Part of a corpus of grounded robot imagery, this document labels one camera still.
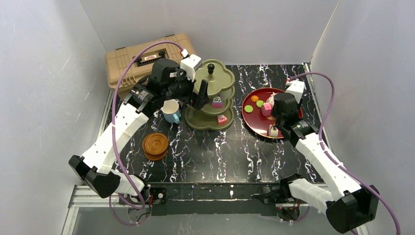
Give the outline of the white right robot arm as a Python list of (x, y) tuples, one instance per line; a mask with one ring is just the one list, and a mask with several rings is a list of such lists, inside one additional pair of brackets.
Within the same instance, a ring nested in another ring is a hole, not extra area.
[(274, 96), (272, 114), (277, 129), (316, 169), (328, 189), (322, 189), (299, 174), (293, 174), (280, 181), (287, 198), (300, 199), (323, 212), (330, 225), (344, 234), (376, 217), (377, 189), (364, 188), (341, 170), (340, 164), (333, 163), (327, 154), (330, 150), (319, 139), (318, 129), (299, 117), (300, 105), (290, 93)]

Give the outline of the white sugared cake piece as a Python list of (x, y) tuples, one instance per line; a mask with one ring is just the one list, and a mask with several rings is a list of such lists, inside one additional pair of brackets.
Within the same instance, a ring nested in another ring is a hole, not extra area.
[(279, 134), (279, 130), (277, 129), (275, 124), (271, 124), (267, 130), (267, 136), (271, 138), (277, 138)]

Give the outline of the red layered cake square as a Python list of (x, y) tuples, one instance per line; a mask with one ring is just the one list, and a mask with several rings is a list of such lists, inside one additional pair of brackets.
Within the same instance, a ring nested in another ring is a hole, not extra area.
[(261, 113), (264, 117), (269, 117), (272, 114), (273, 106), (270, 103), (263, 103), (261, 106)]

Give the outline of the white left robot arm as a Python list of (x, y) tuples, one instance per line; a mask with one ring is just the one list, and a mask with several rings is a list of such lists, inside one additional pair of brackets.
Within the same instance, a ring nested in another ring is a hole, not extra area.
[(195, 92), (196, 70), (202, 59), (191, 55), (176, 63), (170, 59), (159, 59), (152, 66), (150, 75), (143, 77), (125, 97), (112, 123), (96, 142), (82, 155), (73, 155), (70, 167), (82, 182), (101, 198), (113, 193), (129, 194), (142, 198), (145, 183), (136, 176), (128, 175), (124, 167), (121, 172), (112, 169), (121, 150), (134, 133), (144, 125), (153, 113), (162, 108), (167, 100), (180, 100), (196, 110), (208, 104), (208, 82), (201, 80)]

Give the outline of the pink sprinkled cake slice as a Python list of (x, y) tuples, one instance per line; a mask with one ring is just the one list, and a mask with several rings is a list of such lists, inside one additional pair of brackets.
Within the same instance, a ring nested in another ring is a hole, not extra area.
[(224, 114), (217, 116), (217, 124), (222, 126), (228, 123), (228, 118)]

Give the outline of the red round lacquer tray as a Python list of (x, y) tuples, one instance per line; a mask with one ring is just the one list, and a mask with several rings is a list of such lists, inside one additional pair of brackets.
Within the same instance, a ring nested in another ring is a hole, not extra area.
[[(277, 93), (283, 93), (282, 90), (276, 89), (276, 88), (261, 88), (258, 90), (255, 90), (251, 92), (247, 97), (244, 99), (242, 108), (244, 110), (245, 105), (251, 105), (254, 110), (252, 113), (245, 113), (243, 111), (242, 117), (245, 123), (250, 127), (251, 130), (253, 130), (255, 133), (259, 134), (260, 136), (271, 138), (267, 136), (267, 130), (269, 125), (276, 123), (276, 118), (274, 116), (264, 117), (261, 113), (261, 108), (257, 108), (256, 104), (251, 101), (252, 95), (257, 95), (259, 97), (259, 100), (263, 100), (264, 103), (269, 103), (266, 101), (271, 96), (277, 94)], [(300, 103), (298, 103), (299, 107), (299, 120), (303, 118), (302, 110), (301, 110), (301, 104), (302, 99)], [(277, 138), (271, 138), (271, 139), (282, 139), (283, 135), (281, 131), (279, 131)]]

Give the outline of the purple frosted cake slice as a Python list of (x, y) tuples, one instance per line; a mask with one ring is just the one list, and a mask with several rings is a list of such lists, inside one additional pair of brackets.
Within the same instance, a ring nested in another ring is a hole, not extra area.
[(222, 98), (220, 97), (220, 95), (215, 96), (215, 97), (212, 98), (211, 106), (212, 106), (212, 108), (215, 108), (215, 109), (223, 108), (223, 101), (222, 101)]

